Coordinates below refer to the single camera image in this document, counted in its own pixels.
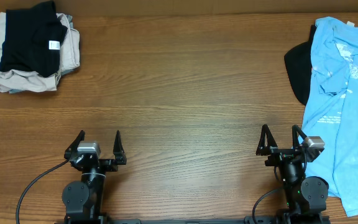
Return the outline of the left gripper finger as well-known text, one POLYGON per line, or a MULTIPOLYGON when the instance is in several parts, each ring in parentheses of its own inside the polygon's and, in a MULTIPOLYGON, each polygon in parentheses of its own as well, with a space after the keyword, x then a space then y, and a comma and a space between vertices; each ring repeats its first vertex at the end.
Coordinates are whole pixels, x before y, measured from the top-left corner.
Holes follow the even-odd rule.
POLYGON ((113 146, 113 154, 116 160, 117 165, 126 165, 127 164, 127 157, 122 146, 121 142, 121 133, 119 130, 116 132, 114 146, 113 146))
POLYGON ((64 158, 66 160, 69 160, 72 155, 78 152, 78 146, 80 142, 82 142, 84 139, 85 139, 85 132, 81 130, 80 133, 77 135, 76 139, 65 150, 64 158))

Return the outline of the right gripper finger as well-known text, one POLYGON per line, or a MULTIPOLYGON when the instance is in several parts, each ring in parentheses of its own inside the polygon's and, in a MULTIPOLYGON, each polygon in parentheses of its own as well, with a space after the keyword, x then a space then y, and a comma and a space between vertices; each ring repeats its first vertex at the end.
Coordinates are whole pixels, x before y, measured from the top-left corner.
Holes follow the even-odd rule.
POLYGON ((268 156, 276 152, 278 149, 277 143, 267 124, 262 126, 259 143, 256 149, 257 156, 268 156))
POLYGON ((299 143, 299 138, 302 138, 302 140, 304 140, 307 137, 307 135, 301 130, 301 128, 294 124, 292 126, 292 146, 293 148, 297 148, 300 143, 299 143))

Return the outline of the light blue printed t-shirt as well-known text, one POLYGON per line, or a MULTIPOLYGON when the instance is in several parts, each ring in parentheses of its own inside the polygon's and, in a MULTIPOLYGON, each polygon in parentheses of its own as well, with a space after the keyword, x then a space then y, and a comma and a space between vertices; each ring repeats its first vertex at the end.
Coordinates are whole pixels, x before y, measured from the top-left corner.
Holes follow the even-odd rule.
POLYGON ((327 181, 329 195, 339 197, 353 217, 358 215, 358 27, 333 17, 315 25, 302 130, 321 137, 325 147, 306 174, 327 181))

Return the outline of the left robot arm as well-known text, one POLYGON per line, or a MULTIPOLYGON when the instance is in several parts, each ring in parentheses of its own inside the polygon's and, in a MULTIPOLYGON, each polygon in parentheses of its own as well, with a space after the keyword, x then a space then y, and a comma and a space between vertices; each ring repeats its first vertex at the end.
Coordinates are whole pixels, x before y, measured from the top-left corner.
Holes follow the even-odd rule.
POLYGON ((113 145, 114 157, 102 159, 100 153, 98 142, 85 141, 83 130, 65 150, 64 158, 81 172, 81 179, 69 183, 62 192, 65 223, 111 223, 109 216, 101 211, 101 206, 106 173, 116 172, 119 166, 127 163, 119 131, 113 145))

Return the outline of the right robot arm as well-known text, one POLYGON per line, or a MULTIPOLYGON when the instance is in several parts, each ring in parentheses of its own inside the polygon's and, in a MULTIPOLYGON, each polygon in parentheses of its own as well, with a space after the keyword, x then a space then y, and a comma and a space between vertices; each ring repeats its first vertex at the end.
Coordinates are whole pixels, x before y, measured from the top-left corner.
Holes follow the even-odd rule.
POLYGON ((329 223, 322 216, 326 210, 329 184, 321 177, 306 176, 306 168, 324 151, 324 141, 319 136, 307 136, 299 126, 291 128, 292 147, 280 149, 269 129, 262 126, 255 154, 266 156, 265 166, 273 167, 275 178, 282 184, 261 196, 252 209, 254 223, 317 224, 329 223), (283 191, 287 208, 279 209, 274 216, 257 216, 258 204, 269 195, 283 191))

